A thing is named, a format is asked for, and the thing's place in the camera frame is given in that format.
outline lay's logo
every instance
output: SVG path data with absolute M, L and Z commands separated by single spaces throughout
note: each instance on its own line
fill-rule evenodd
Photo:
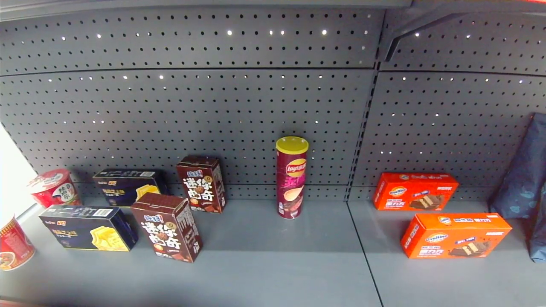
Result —
M 447 237 L 447 234 L 438 232 L 430 235 L 428 238 L 425 239 L 425 241 L 427 241 L 428 243 L 439 243 L 444 241 Z
M 286 166 L 286 174 L 290 177 L 301 177 L 305 172 L 305 164 L 307 160 L 296 159 Z
M 398 197 L 406 193 L 408 189 L 404 188 L 403 186 L 397 186 L 394 189 L 390 190 L 389 195 Z

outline chocolate box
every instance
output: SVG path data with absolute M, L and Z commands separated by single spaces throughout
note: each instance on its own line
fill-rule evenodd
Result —
M 148 192 L 169 194 L 160 170 L 107 168 L 93 180 L 112 206 L 131 206 Z
M 377 210 L 440 211 L 458 186 L 449 174 L 383 173 L 373 203 Z
M 54 205 L 40 219 L 67 249 L 128 252 L 138 240 L 120 208 Z
M 176 170 L 192 210 L 222 213 L 225 190 L 218 159 L 187 156 Z
M 482 258 L 510 230 L 497 213 L 416 214 L 400 243 L 408 258 Z
M 194 262 L 203 247 L 187 198 L 146 193 L 131 211 L 157 256 Z

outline noodle cup lid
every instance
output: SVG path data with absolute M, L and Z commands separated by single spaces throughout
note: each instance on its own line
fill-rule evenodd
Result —
M 65 181 L 69 176 L 70 172 L 64 168 L 50 170 L 31 180 L 27 185 L 27 189 L 31 194 L 44 192 Z

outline pegboard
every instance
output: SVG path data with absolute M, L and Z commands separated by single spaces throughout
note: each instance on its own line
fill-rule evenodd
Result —
M 76 184 L 79 194 L 86 197 L 103 198 L 104 194 L 95 184 Z M 342 202 L 345 199 L 347 186 L 306 185 L 304 196 L 307 200 L 333 200 Z M 225 185 L 228 199 L 277 199 L 276 185 Z M 184 196 L 181 184 L 170 184 L 172 195 Z
M 177 7 L 0 23 L 2 75 L 149 68 L 370 68 L 382 9 Z
M 354 186 L 382 172 L 447 172 L 461 187 L 493 187 L 546 112 L 546 78 L 457 72 L 380 72 Z
M 371 69 L 106 70 L 0 78 L 2 124 L 39 173 L 218 156 L 226 184 L 275 184 L 275 141 L 310 142 L 307 183 L 347 185 Z
M 532 14 L 467 14 L 403 36 L 381 69 L 546 75 L 545 25 Z

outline chocolate wafer box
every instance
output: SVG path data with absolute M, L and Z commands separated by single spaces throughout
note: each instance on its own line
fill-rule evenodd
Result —
M 458 186 L 449 174 L 383 173 L 373 203 L 377 210 L 440 211 Z
M 416 214 L 400 243 L 413 259 L 482 258 L 510 230 L 497 213 Z
M 131 206 L 157 256 L 194 262 L 203 247 L 187 198 L 146 193 Z
M 187 156 L 176 165 L 176 170 L 192 210 L 222 213 L 225 190 L 219 159 Z

